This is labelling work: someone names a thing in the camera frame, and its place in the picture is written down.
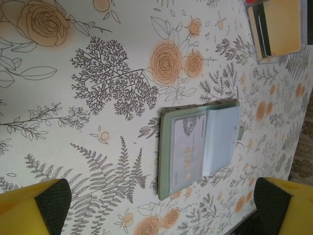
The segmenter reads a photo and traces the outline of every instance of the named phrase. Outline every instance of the branch drawing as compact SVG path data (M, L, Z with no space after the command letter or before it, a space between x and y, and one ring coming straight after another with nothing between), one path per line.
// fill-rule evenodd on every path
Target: branch drawing
M216 103L229 102L230 100L239 99L239 90L237 83L237 71L234 69L234 64L227 64L226 68L223 69L223 75L220 76L220 72L209 73L209 77L213 83L213 90L217 93L212 92L212 85L208 80L200 82L200 88L204 91L201 94L200 100L204 104L209 104L212 99Z
M143 126L140 128L139 132L140 135L138 138L146 136L146 139L152 137L153 135L158 138L160 136L160 126L161 126L161 118L160 117L154 117L153 119L150 119L147 126Z
M215 185L217 185L219 183L219 181L221 180L225 180L228 177L230 177L230 175L233 173L234 171L234 166L232 166L231 168L229 167L225 167L222 170L209 175L209 176L203 176L202 179L198 180L197 183L201 185L201 187L206 186L208 183L211 183L212 186L214 187Z
M224 55L227 60L233 60L235 58L237 64L245 65L248 63L249 58L255 60L250 42L245 43L242 38L238 36L233 43L235 47L231 47L231 42L225 38L222 40L222 43L217 44L217 50L215 52L220 52L220 55Z
M157 101L157 87L151 87L143 69L130 70L124 48L116 40L103 41L92 37L87 50L78 49L71 59L75 68L81 68L79 75L72 79L76 90L75 99L85 99L94 115L102 111L104 105L115 99L117 115L126 120L134 115L141 116L144 105L153 109Z
M80 130L89 122L89 111L84 111L81 107L70 107L67 116L58 117L58 111L62 109L60 105L61 103L52 103L52 107L38 106L37 110L28 110L29 119L21 120L21 117L17 117L12 122L0 123L0 127L6 127L9 134L20 131L25 138L33 141L33 139L45 139L44 135L48 134L47 131L39 131L42 123L51 126L51 122L58 121L60 127L69 126Z
M182 231L180 235L187 235L189 231L192 231L191 234L208 234L210 225L214 219L218 217L220 216L217 215L214 198L208 193L203 197L198 209L193 207L192 210L186 214L186 219L190 221L182 222L182 224L178 225L178 230Z

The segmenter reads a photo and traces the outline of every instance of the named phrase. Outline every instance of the orange rose illustration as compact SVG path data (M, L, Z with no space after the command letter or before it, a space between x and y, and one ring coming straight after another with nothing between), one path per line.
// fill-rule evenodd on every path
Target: orange rose illustration
M302 84L301 82L299 82L298 86L297 86L297 89L295 90L295 97L299 97L300 94L301 94L301 89L302 89Z
M7 1L1 9L20 34L39 45L59 46L67 37L69 24L55 6L36 0Z
M159 218L157 216L152 216L146 218L138 225L134 235L157 235L159 228Z
M238 213L240 212L243 207L244 207L244 204L245 204L245 196L241 196L238 201L237 201L237 204L236 204L236 207L235 207L235 212Z
M253 191L248 192L248 194L246 195L246 202L249 202L252 196L253 196Z
M199 20L199 18L195 18L194 20L192 20L190 26L187 28L189 29L190 35L197 36L201 32L201 27L202 27L201 21Z
M201 54L199 52L191 53L188 56L185 64L186 73L191 77L196 77L201 72L201 69L202 69Z
M249 186L253 185L253 183L254 183L254 177L252 177L252 178L250 179L250 181L249 181Z
M249 140L248 149L251 150L253 146L253 140Z
M302 89L301 89L301 96L303 96L305 93L305 87L303 86Z
M257 121L261 121L263 119L265 111L266 111L266 103L265 103L265 101L261 101L258 105L257 110L256 110Z
M266 114L267 114L267 115L270 115L271 112L272 112L272 110L273 110L273 102L270 101L270 102L268 103L267 107L266 107Z
M165 228L173 227L179 219L180 211L178 209L172 209L167 212L166 216L162 219L161 225Z
M152 74L158 85L171 85L178 79L181 67L179 50L173 45L162 44L151 58Z
M275 84L274 85L272 85L272 87L270 88L270 94L274 94L274 92L275 92L275 90L276 90L276 86L275 86Z

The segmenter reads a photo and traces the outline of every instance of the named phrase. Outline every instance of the table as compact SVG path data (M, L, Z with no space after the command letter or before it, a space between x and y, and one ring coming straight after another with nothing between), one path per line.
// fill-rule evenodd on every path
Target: table
M63 234L224 234L258 177L287 179L312 53L257 65L242 0L13 0L0 15L0 189L66 178ZM246 130L231 165L159 201L161 115L232 100Z

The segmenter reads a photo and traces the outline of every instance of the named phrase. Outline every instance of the tree illustration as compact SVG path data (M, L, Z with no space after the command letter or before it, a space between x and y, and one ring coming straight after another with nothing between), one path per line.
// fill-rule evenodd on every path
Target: tree illustration
M86 50L78 49L71 59L75 68L82 69L72 79L76 84L74 98L85 99L94 115L104 105L115 100L117 115L131 120L141 116L144 106L153 109L157 101L157 87L150 86L143 69L131 70L126 63L127 53L116 40L103 41L92 37Z

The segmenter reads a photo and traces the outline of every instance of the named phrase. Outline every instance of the card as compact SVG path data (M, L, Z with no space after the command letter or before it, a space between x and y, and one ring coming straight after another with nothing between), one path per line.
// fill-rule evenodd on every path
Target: card
M172 121L170 192L199 180L202 176L206 112Z

